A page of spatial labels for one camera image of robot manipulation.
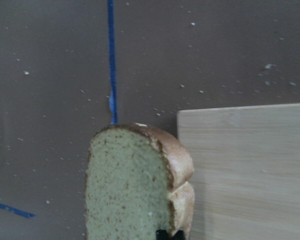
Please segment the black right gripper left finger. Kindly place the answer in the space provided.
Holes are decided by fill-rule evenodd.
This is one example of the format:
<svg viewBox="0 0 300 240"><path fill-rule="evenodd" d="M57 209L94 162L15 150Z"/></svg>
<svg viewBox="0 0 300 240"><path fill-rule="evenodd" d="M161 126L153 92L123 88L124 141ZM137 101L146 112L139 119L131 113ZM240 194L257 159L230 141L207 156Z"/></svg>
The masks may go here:
<svg viewBox="0 0 300 240"><path fill-rule="evenodd" d="M155 233L156 240L169 240L168 232L164 229L159 229Z"/></svg>

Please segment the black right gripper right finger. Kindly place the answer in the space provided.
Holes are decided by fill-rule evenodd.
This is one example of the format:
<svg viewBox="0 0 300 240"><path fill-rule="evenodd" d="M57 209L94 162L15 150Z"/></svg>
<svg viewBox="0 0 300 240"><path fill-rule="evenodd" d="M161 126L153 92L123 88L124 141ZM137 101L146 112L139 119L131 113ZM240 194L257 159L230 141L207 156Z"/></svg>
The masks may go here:
<svg viewBox="0 0 300 240"><path fill-rule="evenodd" d="M186 240L183 230L179 230L172 238L172 240Z"/></svg>

